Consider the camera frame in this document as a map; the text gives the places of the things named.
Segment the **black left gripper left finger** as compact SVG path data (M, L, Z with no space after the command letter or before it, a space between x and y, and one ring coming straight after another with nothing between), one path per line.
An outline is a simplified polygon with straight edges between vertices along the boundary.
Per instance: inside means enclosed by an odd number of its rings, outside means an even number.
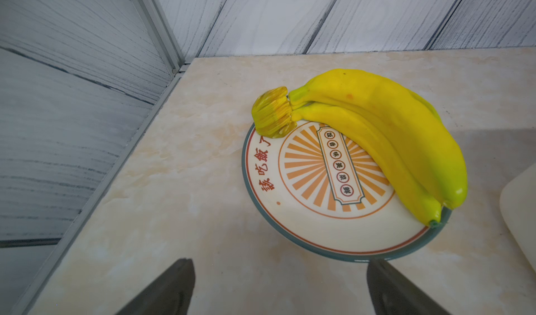
M195 287L192 259L179 259L117 314L187 314Z

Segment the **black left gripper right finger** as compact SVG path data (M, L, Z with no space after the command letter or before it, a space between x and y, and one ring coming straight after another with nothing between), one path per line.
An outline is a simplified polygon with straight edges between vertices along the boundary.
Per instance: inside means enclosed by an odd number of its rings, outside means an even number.
M376 314L449 314L386 260L370 260L367 285Z

